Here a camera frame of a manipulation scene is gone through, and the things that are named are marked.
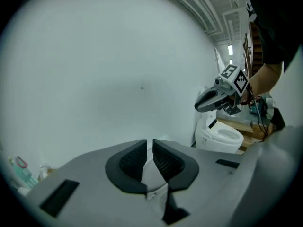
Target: person's hand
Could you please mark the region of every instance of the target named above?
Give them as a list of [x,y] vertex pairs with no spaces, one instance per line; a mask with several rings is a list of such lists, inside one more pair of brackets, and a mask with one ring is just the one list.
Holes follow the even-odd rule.
[[[245,90],[242,97],[241,97],[240,103],[243,103],[245,100],[247,100],[247,98],[248,98],[248,91]],[[235,97],[234,96],[229,96],[229,99],[233,101],[233,100],[235,100]]]
[[275,127],[274,124],[272,124],[272,123],[269,124],[269,127],[267,129],[268,135],[271,135],[274,132],[274,127]]
[[247,90],[244,90],[244,93],[241,97],[241,103],[243,103],[244,101],[246,101],[248,98],[248,91]]

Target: toilet bowl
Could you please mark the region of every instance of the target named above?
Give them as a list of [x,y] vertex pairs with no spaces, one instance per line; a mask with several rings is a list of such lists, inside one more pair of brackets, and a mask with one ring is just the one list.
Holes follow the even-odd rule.
[[239,131],[216,120],[216,110],[202,113],[195,138],[196,148],[225,153],[235,153],[244,140]]

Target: toilet seat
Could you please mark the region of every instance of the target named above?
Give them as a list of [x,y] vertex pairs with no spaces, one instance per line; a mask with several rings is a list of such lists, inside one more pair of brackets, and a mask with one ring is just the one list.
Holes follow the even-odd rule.
[[205,130],[209,136],[219,142],[228,144],[241,144],[243,142],[243,135],[234,128],[217,122],[211,129]]

